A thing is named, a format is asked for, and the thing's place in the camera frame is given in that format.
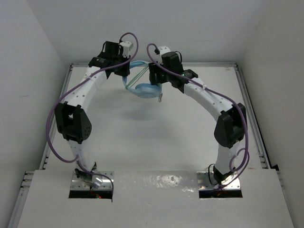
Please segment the light blue headphones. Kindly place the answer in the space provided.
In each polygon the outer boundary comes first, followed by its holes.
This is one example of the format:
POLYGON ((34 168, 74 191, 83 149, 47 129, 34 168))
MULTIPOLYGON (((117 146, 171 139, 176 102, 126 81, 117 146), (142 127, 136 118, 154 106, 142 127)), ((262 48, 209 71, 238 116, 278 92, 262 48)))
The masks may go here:
POLYGON ((162 86, 161 84, 151 85, 150 83, 140 83, 132 88, 136 82, 148 71, 148 62, 138 60, 130 63, 130 69, 135 67, 143 67, 143 69, 128 83, 127 77, 122 78, 123 85, 127 91, 132 93, 133 95, 143 98, 143 99, 151 99, 158 98, 158 102, 162 101, 162 86))

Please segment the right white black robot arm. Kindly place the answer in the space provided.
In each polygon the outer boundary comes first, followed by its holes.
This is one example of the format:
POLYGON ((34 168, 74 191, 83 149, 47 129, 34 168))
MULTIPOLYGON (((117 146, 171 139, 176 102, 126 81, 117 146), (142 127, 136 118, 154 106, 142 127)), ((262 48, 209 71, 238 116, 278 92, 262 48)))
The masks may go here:
POLYGON ((158 61, 149 64, 152 85, 170 83, 198 102, 216 121, 214 138, 218 143, 213 176, 217 185, 239 171, 249 159, 246 108, 207 87, 198 74, 184 69, 181 54, 168 47, 157 47, 158 61))

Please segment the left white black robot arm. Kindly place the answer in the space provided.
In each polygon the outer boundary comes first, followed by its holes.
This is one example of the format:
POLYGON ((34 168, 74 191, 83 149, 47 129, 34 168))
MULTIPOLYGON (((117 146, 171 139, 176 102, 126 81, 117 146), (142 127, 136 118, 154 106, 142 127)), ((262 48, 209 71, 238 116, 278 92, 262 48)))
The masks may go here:
POLYGON ((97 172, 92 153, 85 149, 86 140, 92 132, 86 112, 95 93, 112 73, 129 75, 132 48, 133 43, 130 41, 106 41, 101 53, 89 62, 81 83, 66 92, 54 109, 57 130, 76 157, 76 175, 86 182, 103 176, 97 172))

